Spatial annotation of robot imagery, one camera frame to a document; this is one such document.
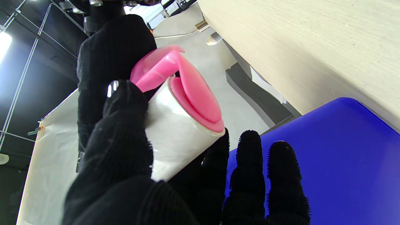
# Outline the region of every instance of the pink plastic cap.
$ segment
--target pink plastic cap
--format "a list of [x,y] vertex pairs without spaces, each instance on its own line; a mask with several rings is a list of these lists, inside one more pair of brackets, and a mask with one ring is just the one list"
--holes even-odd
[[184,50],[172,45],[147,54],[132,69],[131,82],[146,92],[179,71],[180,78],[170,82],[177,101],[201,125],[216,133],[222,132],[224,122],[217,100],[199,71],[180,52]]

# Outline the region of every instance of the metal frame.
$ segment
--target metal frame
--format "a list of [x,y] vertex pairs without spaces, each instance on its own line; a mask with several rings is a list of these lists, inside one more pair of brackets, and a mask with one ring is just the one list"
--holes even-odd
[[18,136],[18,135],[14,135],[14,134],[8,133],[7,130],[8,130],[8,126],[10,125],[11,117],[12,117],[12,115],[13,115],[13,113],[14,113],[15,105],[16,105],[16,102],[17,102],[18,97],[19,97],[19,95],[20,95],[20,91],[21,91],[21,88],[22,88],[22,84],[24,83],[25,76],[26,76],[26,73],[27,73],[27,71],[28,71],[28,68],[29,68],[29,65],[30,65],[30,62],[31,62],[31,59],[32,59],[32,56],[33,56],[33,53],[35,52],[36,46],[37,46],[37,44],[38,44],[40,35],[41,35],[42,33],[44,33],[44,34],[47,35],[49,38],[51,38],[55,43],[57,43],[59,46],[61,46],[64,50],[66,50],[68,53],[70,53],[70,54],[73,55],[75,58],[77,58],[73,53],[71,53],[70,51],[68,51],[64,46],[62,46],[62,45],[61,45],[59,42],[57,42],[54,38],[52,38],[50,35],[48,35],[47,33],[45,33],[45,32],[43,31],[43,27],[44,27],[44,24],[46,23],[46,20],[47,20],[47,17],[48,17],[48,15],[49,15],[49,12],[50,12],[51,7],[52,7],[52,6],[56,6],[56,8],[58,8],[69,20],[71,20],[81,31],[84,32],[84,29],[83,29],[74,19],[72,19],[66,12],[64,12],[64,10],[63,10],[62,8],[60,8],[53,0],[50,0],[50,1],[51,1],[51,3],[49,4],[49,6],[48,6],[48,8],[47,8],[46,14],[44,15],[44,18],[43,18],[43,21],[42,21],[42,24],[40,25],[40,27],[37,27],[32,21],[30,21],[28,18],[26,18],[24,15],[21,14],[20,8],[26,3],[26,0],[23,0],[23,1],[21,2],[21,4],[20,4],[17,8],[14,9],[14,12],[10,15],[10,17],[9,17],[9,18],[7,19],[7,21],[4,23],[4,26],[1,27],[1,28],[2,28],[2,31],[1,31],[1,32],[4,32],[4,31],[9,27],[9,25],[11,24],[11,22],[14,21],[15,16],[16,16],[17,14],[19,14],[19,15],[21,15],[24,19],[26,19],[28,22],[30,22],[31,24],[33,24],[36,28],[38,28],[39,31],[38,31],[38,33],[37,33],[37,35],[36,35],[36,38],[35,38],[35,41],[34,41],[34,43],[33,43],[33,45],[32,45],[32,48],[31,48],[31,51],[30,51],[30,53],[29,53],[28,59],[27,59],[27,61],[26,61],[26,63],[25,63],[24,70],[23,70],[23,72],[22,72],[20,81],[19,81],[18,86],[17,86],[17,90],[15,91],[14,98],[13,98],[13,100],[12,100],[12,102],[11,102],[10,109],[8,110],[7,118],[6,118],[6,121],[4,122],[3,129],[0,131],[0,151],[1,151],[1,148],[2,148],[2,146],[3,146],[3,142],[4,142],[4,139],[5,139],[5,136],[6,136],[6,135],[11,135],[11,136],[18,137],[18,138],[21,138],[21,139],[24,139],[24,140],[33,141],[33,140],[28,139],[28,138],[24,138],[24,137],[21,137],[21,136]]

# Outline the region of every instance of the beige table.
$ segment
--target beige table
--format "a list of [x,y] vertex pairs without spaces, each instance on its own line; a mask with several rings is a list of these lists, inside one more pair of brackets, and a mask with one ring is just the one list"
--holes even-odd
[[300,113],[338,97],[400,130],[398,0],[198,0],[217,31]]

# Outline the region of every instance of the white adhesive roll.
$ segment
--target white adhesive roll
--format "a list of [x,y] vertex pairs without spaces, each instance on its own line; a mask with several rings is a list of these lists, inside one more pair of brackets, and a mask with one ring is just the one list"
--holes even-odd
[[193,119],[174,97],[168,78],[149,101],[146,135],[153,147],[152,179],[168,181],[225,134]]

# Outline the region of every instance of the gloved hand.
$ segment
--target gloved hand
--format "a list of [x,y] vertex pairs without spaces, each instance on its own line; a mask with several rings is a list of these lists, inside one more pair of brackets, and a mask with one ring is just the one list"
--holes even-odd
[[[62,224],[264,223],[265,186],[256,132],[241,137],[238,168],[223,213],[228,132],[168,183],[150,179],[153,154],[144,118],[154,91],[143,95],[126,80],[135,63],[155,48],[142,18],[135,15],[110,21],[81,46],[78,131],[79,148],[86,156],[67,194]],[[107,99],[113,80],[119,80],[119,87]],[[294,218],[289,221],[303,222],[297,220],[298,215],[307,223],[309,217],[298,210],[302,200],[308,207],[300,178],[288,170],[294,168],[294,153],[288,155],[276,154],[273,161],[277,163],[269,165],[274,168],[270,170],[274,183],[267,221],[280,224]]]

